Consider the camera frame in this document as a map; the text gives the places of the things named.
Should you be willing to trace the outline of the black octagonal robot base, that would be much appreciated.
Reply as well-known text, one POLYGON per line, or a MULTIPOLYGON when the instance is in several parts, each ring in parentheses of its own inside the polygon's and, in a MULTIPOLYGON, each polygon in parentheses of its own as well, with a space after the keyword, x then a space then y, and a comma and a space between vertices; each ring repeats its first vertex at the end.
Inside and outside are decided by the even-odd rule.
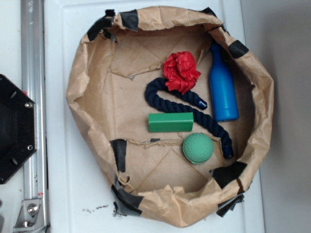
POLYGON ((35 151, 35 103, 1 75, 0 183, 7 183, 35 151))

